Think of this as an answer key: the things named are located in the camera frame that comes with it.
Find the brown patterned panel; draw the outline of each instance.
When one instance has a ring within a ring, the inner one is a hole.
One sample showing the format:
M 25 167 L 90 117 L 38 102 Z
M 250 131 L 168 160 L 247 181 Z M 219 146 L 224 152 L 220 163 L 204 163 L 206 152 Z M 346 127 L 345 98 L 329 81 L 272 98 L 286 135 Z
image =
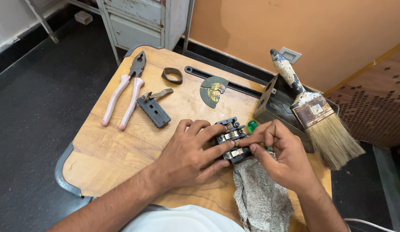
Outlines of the brown patterned panel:
M 400 51 L 332 92 L 340 118 L 357 140 L 400 145 Z

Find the metal cabinet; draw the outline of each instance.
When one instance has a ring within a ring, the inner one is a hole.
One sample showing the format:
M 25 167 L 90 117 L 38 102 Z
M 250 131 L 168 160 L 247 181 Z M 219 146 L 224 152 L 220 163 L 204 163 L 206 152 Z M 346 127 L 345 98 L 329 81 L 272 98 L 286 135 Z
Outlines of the metal cabinet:
M 115 47 L 148 43 L 172 50 L 186 30 L 189 0 L 97 0 L 117 63 Z

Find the wall socket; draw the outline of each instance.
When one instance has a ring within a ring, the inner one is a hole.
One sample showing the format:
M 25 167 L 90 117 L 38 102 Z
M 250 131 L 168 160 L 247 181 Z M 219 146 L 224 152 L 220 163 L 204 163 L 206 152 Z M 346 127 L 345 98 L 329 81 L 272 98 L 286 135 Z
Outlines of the wall socket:
M 282 47 L 279 53 L 282 54 L 291 64 L 294 64 L 302 56 L 302 54 L 285 47 Z

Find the terminal block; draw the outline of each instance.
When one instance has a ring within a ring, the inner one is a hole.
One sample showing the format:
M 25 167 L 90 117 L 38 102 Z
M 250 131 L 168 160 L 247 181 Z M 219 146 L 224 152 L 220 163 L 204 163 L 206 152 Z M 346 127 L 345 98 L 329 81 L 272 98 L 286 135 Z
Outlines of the terminal block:
M 230 161 L 230 163 L 236 163 L 252 155 L 249 146 L 237 146 L 238 140 L 241 140 L 249 135 L 248 133 L 244 133 L 244 125 L 240 125 L 240 123 L 237 121 L 237 117 L 222 120 L 220 122 L 216 122 L 216 124 L 222 124 L 226 126 L 228 130 L 212 138 L 211 144 L 215 146 L 222 144 L 225 141 L 235 141 L 236 144 L 236 146 L 232 148 L 229 152 L 223 154 L 220 159 L 227 159 L 228 161 Z

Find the black metal bar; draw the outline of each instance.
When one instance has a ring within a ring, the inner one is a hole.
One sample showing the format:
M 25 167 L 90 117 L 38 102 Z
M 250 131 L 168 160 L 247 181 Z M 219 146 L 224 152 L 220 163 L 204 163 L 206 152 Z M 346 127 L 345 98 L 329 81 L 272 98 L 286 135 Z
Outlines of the black metal bar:
M 193 68 L 192 66 L 186 66 L 184 68 L 184 71 L 186 71 L 187 73 L 189 73 L 191 75 L 194 75 L 194 76 L 197 76 L 197 77 L 200 77 L 200 78 L 203 78 L 203 79 L 207 79 L 209 77 L 214 76 L 212 74 L 206 73 L 206 72 L 201 71 L 199 69 Z M 231 81 L 228 82 L 228 86 L 227 87 L 230 88 L 230 89 L 236 90 L 238 92 L 244 93 L 246 95 L 252 96 L 254 98 L 258 98 L 258 99 L 260 99 L 261 94 L 262 94 L 259 91 L 253 90 L 251 88 L 239 85 L 239 84 L 231 82 Z

